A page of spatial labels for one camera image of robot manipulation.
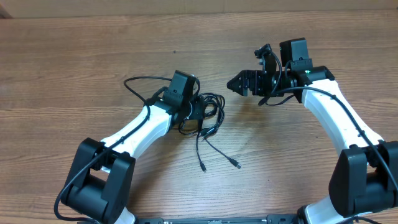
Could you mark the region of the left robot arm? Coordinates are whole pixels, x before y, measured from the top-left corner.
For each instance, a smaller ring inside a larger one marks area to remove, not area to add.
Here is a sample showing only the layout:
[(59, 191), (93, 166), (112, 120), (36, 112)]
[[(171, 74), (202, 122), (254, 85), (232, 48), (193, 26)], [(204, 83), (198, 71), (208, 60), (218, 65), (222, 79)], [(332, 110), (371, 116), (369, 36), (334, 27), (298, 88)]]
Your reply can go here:
[(195, 116), (200, 81), (175, 71), (169, 86), (144, 100), (142, 111), (120, 131), (83, 140), (54, 203), (59, 220), (76, 223), (139, 223), (127, 209), (136, 160), (176, 124)]

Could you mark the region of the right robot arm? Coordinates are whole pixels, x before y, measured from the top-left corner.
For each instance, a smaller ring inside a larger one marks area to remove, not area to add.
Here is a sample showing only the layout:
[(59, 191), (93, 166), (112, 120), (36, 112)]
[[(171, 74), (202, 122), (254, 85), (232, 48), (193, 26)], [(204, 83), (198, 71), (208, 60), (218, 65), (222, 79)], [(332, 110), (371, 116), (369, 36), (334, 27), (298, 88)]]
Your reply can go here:
[(338, 154), (328, 195), (302, 206), (295, 215), (268, 215), (268, 223), (354, 223), (367, 214), (397, 206), (397, 143), (373, 131), (344, 98), (333, 74), (316, 67), (304, 38), (287, 40), (274, 53), (270, 45), (255, 51), (261, 70), (242, 70), (228, 83), (235, 93), (291, 98), (318, 119)]

